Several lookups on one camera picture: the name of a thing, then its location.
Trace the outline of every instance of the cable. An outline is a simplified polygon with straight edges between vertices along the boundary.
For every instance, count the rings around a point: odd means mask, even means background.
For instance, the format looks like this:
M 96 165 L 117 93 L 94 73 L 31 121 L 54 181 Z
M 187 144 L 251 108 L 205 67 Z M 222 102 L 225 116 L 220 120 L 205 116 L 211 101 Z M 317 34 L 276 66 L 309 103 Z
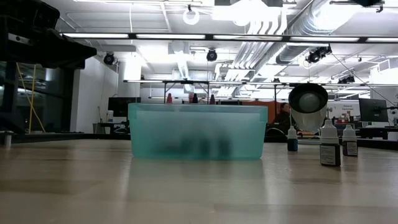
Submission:
M 35 95 L 35 80 L 36 80 L 36 65 L 33 68 L 33 84 L 32 84 L 32 104 L 30 105 L 30 115 L 29 115 L 29 132 L 32 130 L 32 113 L 33 113 L 33 104 L 34 104 L 34 95 Z
M 36 110 L 35 110 L 35 108 L 33 108 L 33 104 L 30 101 L 30 98 L 29 98 L 29 96 L 27 94 L 27 90 L 26 90 L 25 83 L 24 83 L 24 78 L 22 77 L 22 73 L 21 73 L 21 70 L 19 69 L 19 64 L 18 63 L 17 63 L 17 70 L 18 70 L 19 77 L 21 78 L 21 81 L 22 81 L 22 86 L 24 87 L 24 90 L 25 90 L 27 101 L 29 101 L 29 104 L 32 107 L 33 113 L 35 114 L 37 120 L 39 121 L 40 126 L 42 127 L 43 132 L 45 133 L 45 129 L 43 127 L 42 121 L 40 120 L 39 116 L 37 116 Z
M 362 79 L 360 79 L 357 75 L 355 75 L 349 68 L 347 68 L 347 66 L 345 64 L 343 64 L 343 62 L 341 62 L 336 55 L 334 55 L 333 53 L 331 53 L 334 58 L 336 58 L 337 61 L 339 61 L 339 63 L 344 66 L 347 71 L 350 72 L 350 74 L 352 74 L 353 76 L 355 76 L 359 81 L 361 81 L 364 85 L 366 85 L 367 87 L 369 87 L 372 91 L 374 91 L 375 93 L 377 93 L 379 96 L 381 96 L 383 99 L 385 99 L 386 101 L 388 101 L 390 104 L 396 106 L 393 102 L 391 102 L 390 100 L 388 100 L 386 97 L 384 97 L 383 95 L 381 95 L 378 91 L 376 91 L 374 88 L 372 88 L 371 86 L 369 86 L 366 82 L 364 82 Z M 388 124 L 391 126 L 390 121 L 392 121 L 390 118 L 388 119 Z

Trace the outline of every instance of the spotlight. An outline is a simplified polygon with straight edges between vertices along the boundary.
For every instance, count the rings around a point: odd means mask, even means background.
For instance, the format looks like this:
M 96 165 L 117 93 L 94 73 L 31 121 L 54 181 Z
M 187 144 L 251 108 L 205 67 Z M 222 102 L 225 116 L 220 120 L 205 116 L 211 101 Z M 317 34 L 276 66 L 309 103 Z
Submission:
M 114 65 L 116 63 L 116 58 L 114 57 L 113 52 L 106 53 L 106 56 L 104 57 L 104 63 L 107 65 Z
M 217 60 L 217 53 L 215 49 L 210 49 L 209 52 L 207 53 L 207 61 L 209 62 L 214 62 Z
M 305 58 L 305 60 L 308 63 L 317 63 L 330 53 L 332 53 L 330 45 L 327 47 L 319 47 L 315 50 L 310 51 L 310 54 L 308 55 L 308 57 Z
M 350 76 L 347 78 L 347 82 L 354 83 L 354 82 L 355 82 L 354 76 L 350 75 Z
M 337 84 L 347 84 L 347 83 L 354 83 L 354 82 L 355 82 L 354 76 L 350 75 L 346 78 L 339 79 Z
M 360 4 L 363 7 L 373 6 L 380 3 L 381 0 L 353 0 L 356 4 Z
M 317 132 L 322 126 L 328 110 L 327 103 L 328 92 L 318 84 L 300 84 L 289 93 L 292 117 L 297 127 L 306 131 Z

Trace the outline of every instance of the white wall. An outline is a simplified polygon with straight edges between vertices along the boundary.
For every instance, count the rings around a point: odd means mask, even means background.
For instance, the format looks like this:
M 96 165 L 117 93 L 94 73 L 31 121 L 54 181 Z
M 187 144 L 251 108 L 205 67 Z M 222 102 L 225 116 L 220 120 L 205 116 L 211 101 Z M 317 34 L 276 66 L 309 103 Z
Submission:
M 73 81 L 71 131 L 93 133 L 93 123 L 103 120 L 108 110 L 108 98 L 116 93 L 118 74 L 92 57 L 84 70 L 76 70 Z

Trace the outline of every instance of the bottle cap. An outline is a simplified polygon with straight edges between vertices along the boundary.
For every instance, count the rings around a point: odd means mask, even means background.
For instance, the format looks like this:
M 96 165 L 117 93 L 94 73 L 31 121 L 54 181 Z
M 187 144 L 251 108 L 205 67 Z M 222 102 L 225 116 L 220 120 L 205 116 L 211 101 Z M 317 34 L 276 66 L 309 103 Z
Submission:
M 347 125 L 346 129 L 344 129 L 343 138 L 356 139 L 355 130 L 353 129 L 353 127 L 351 125 Z
M 321 143 L 338 144 L 337 129 L 331 120 L 326 120 L 324 127 L 321 128 Z
M 297 139 L 297 132 L 293 126 L 291 126 L 290 129 L 287 131 L 287 138 L 288 139 Z

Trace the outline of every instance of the dropper bottle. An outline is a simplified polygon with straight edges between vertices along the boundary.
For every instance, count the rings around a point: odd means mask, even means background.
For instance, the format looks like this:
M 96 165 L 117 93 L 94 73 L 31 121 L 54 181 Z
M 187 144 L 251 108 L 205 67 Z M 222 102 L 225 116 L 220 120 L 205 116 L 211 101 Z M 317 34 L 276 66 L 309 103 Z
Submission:
M 337 136 L 337 129 L 331 120 L 326 120 L 321 128 L 320 162 L 323 166 L 341 165 L 340 144 Z

